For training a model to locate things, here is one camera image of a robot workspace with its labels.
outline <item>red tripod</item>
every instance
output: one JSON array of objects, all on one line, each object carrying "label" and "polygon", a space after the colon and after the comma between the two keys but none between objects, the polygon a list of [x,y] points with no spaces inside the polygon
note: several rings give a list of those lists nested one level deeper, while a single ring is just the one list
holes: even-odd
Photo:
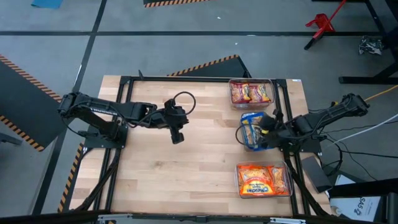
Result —
[{"label": "red tripod", "polygon": [[316,23],[317,26],[319,27],[318,32],[315,33],[315,35],[312,37],[310,42],[304,47],[304,50],[308,50],[318,39],[321,39],[323,37],[324,32],[336,32],[335,28],[333,28],[332,24],[330,23],[331,20],[334,18],[334,16],[337,14],[337,12],[343,7],[343,5],[346,3],[347,0],[342,0],[340,5],[337,7],[336,11],[331,15],[330,19],[328,19],[328,16],[324,13],[322,14],[317,14],[315,16],[315,19],[308,24],[306,24],[306,27],[311,26],[312,24]]}]

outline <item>concrete floor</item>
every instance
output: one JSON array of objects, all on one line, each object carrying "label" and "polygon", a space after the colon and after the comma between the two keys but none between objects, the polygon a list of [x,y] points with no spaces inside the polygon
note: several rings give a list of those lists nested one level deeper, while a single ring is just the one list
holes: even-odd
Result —
[{"label": "concrete floor", "polygon": [[[58,10],[30,6],[31,0],[0,1],[0,31],[3,30],[84,30],[93,27],[100,0],[65,0]],[[384,1],[372,1],[387,30],[397,25]],[[108,1],[100,31],[137,30],[228,30],[228,31],[310,31],[305,23],[317,13],[331,14],[337,3],[311,0],[217,0],[144,8],[141,1]],[[336,16],[338,31],[377,31],[364,4],[347,4]],[[311,50],[303,46],[309,37],[238,36],[119,36],[97,37],[85,72],[81,91],[96,96],[103,75],[165,75],[227,55],[239,54],[254,77],[302,79],[311,109],[327,107],[347,93],[363,97],[389,86],[340,85],[341,75],[374,75],[392,63],[392,55],[358,55],[359,37],[324,37]],[[0,36],[0,54],[5,55],[49,88],[68,93],[78,73],[88,37],[75,36]],[[398,104],[391,92],[370,101],[369,114],[342,119],[325,130],[377,124],[396,114]],[[86,124],[74,121],[73,129]],[[5,125],[0,131],[14,134]],[[350,151],[398,156],[396,124],[345,141]],[[356,131],[333,133],[341,138]],[[45,213],[57,211],[76,148],[82,139],[67,133],[52,184],[45,202]],[[20,147],[0,144],[0,217],[25,215],[32,205],[47,166],[51,146],[36,152],[24,143]],[[397,177],[396,161],[378,157],[354,156],[377,179]],[[338,159],[334,147],[324,145],[323,162]],[[348,155],[341,170],[360,179],[371,180]]]}]

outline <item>wooden tabletop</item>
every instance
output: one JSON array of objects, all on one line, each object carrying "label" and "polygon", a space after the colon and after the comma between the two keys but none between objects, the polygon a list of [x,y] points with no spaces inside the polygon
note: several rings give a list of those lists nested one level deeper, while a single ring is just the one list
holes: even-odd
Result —
[{"label": "wooden tabletop", "polygon": [[[105,76],[99,97],[115,100],[120,76]],[[293,116],[308,113],[300,80],[287,80]],[[181,132],[185,141],[174,145],[168,129],[135,128],[128,132],[119,163],[112,211],[139,213],[290,216],[288,197],[241,199],[234,180],[239,162],[283,161],[278,149],[246,152],[234,138],[243,111],[229,105],[227,83],[134,82],[131,101],[145,101],[163,107],[180,91],[197,99],[189,123]],[[283,93],[280,92],[282,107]],[[189,96],[179,96],[177,104],[186,111]],[[266,108],[272,114],[275,105]],[[301,153],[304,159],[311,153]],[[104,149],[94,149],[82,160],[70,209],[79,206],[98,181]],[[316,193],[305,175],[305,183],[323,209],[330,213],[328,198]],[[104,207],[108,186],[100,208]],[[298,209],[303,213],[300,191],[295,186]]]}]

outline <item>hazard stripe tape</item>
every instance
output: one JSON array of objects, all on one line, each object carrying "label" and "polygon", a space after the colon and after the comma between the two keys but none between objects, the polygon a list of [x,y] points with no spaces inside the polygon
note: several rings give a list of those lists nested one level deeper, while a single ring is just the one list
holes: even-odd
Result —
[{"label": "hazard stripe tape", "polygon": [[186,3],[194,3],[194,2],[204,2],[209,0],[170,0],[170,1],[159,1],[144,4],[144,7],[156,7],[156,6],[171,6],[176,4],[186,4]]},{"label": "hazard stripe tape", "polygon": [[75,160],[73,161],[72,168],[70,169],[70,173],[69,173],[69,176],[68,176],[67,184],[65,185],[65,190],[62,192],[61,201],[60,201],[60,204],[59,204],[58,209],[57,209],[58,213],[63,212],[65,201],[67,200],[68,194],[70,194],[70,191],[71,191],[70,186],[72,184],[73,178],[76,175],[76,169],[77,169],[77,166],[79,164],[80,158],[83,155],[83,145],[84,144],[81,142],[79,144],[79,147],[77,148],[77,153],[76,153],[76,156],[75,156]]},{"label": "hazard stripe tape", "polygon": [[188,69],[184,69],[184,70],[181,70],[181,71],[178,71],[178,72],[173,72],[171,74],[168,74],[167,76],[168,77],[174,77],[174,76],[182,75],[184,73],[188,73],[188,72],[192,72],[194,70],[198,70],[199,68],[208,67],[210,65],[214,65],[214,64],[217,64],[217,63],[220,63],[220,62],[224,62],[224,61],[232,59],[232,58],[238,58],[238,57],[239,57],[239,55],[230,55],[230,56],[225,57],[225,58],[220,58],[218,60],[214,60],[214,61],[211,61],[211,62],[204,63],[203,65],[197,65],[197,66],[190,67]]},{"label": "hazard stripe tape", "polygon": [[33,148],[38,150],[39,152],[43,151],[44,147],[29,137],[25,132],[19,129],[15,124],[9,121],[4,115],[0,114],[0,121],[3,122],[9,129],[17,133],[23,140],[28,142]]},{"label": "hazard stripe tape", "polygon": [[51,89],[47,88],[43,83],[35,79],[32,75],[29,73],[25,72],[23,69],[19,68],[17,65],[12,63],[10,60],[8,60],[5,56],[0,54],[0,62],[6,64],[8,67],[12,68],[15,72],[20,74],[22,77],[24,77],[26,80],[30,81],[31,84],[35,85],[37,88],[48,94],[51,98],[53,98],[55,101],[61,103],[62,97],[56,94],[54,91]]}]

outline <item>white cable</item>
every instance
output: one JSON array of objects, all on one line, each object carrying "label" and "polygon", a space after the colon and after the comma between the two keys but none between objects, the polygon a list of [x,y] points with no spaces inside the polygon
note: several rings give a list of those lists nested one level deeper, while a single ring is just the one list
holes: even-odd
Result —
[{"label": "white cable", "polygon": [[340,140],[337,140],[337,141],[331,143],[330,145],[328,145],[327,147],[332,146],[332,145],[334,145],[334,144],[336,144],[336,143],[338,143],[338,142],[341,142],[341,141],[343,141],[343,140],[345,140],[345,139],[349,139],[349,138],[351,138],[351,137],[354,137],[354,136],[357,136],[357,135],[359,135],[359,134],[365,133],[366,131],[370,131],[370,130],[372,130],[372,129],[378,128],[378,127],[382,126],[383,124],[389,122],[390,120],[395,119],[396,117],[398,117],[398,114],[396,114],[396,115],[393,116],[392,118],[389,118],[389,119],[386,120],[386,121],[381,122],[380,124],[378,124],[378,125],[376,125],[376,126],[374,126],[374,127],[368,128],[368,129],[366,129],[366,130],[360,131],[360,132],[358,132],[358,133],[355,133],[355,134],[352,134],[352,135],[347,136],[347,137],[345,137],[345,138],[342,138],[342,139],[340,139]]}]

